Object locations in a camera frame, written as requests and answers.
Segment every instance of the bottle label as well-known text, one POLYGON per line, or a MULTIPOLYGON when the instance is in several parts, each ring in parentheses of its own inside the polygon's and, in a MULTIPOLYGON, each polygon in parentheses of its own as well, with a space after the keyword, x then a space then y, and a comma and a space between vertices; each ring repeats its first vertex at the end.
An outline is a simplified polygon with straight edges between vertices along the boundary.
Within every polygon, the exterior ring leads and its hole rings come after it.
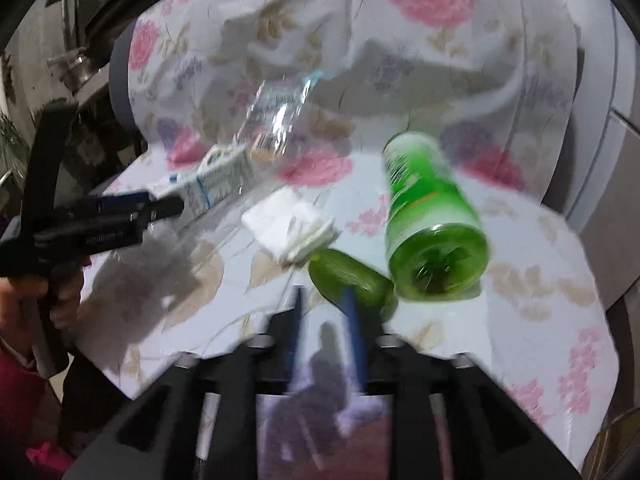
POLYGON ((421 132, 405 132, 383 150, 391 187, 386 227, 386 257, 407 238, 441 224, 481 230, 478 214, 460 195, 438 141, 421 132))

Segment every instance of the barcode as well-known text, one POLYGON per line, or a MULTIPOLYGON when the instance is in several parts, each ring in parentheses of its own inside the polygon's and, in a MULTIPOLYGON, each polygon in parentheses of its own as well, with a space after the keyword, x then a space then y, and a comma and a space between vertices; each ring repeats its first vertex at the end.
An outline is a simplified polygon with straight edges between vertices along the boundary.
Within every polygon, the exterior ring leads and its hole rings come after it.
POLYGON ((253 152, 269 152, 275 154, 280 147, 280 141, 271 132, 261 132, 255 137, 253 152))

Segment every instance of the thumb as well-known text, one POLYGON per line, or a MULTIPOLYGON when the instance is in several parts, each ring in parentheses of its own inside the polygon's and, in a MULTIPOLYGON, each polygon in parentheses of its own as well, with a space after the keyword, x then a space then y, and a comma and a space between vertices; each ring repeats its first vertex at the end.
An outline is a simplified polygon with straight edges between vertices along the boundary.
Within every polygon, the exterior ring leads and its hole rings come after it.
POLYGON ((20 276, 10 278, 9 284, 19 301, 37 300, 49 290, 49 282, 39 276, 20 276))

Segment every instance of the cucumber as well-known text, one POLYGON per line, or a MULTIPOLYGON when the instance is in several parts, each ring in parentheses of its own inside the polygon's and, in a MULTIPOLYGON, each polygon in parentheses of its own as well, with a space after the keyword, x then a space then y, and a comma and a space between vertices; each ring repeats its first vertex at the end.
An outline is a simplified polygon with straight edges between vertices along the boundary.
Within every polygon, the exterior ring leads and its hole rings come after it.
POLYGON ((340 290, 352 286, 357 307, 378 309, 383 321, 396 311, 393 282, 348 254, 335 249, 314 251, 308 272, 318 292, 334 305, 340 305, 340 290))

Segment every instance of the plastic bottle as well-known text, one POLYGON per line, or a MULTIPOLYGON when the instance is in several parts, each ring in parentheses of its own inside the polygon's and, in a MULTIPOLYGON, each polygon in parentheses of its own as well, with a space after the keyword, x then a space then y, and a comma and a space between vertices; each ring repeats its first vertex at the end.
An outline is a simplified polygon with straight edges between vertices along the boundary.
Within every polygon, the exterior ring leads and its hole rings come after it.
POLYGON ((489 261, 488 243, 438 141, 400 133, 383 159, 391 187, 386 257, 398 294, 445 299, 475 284, 489 261))

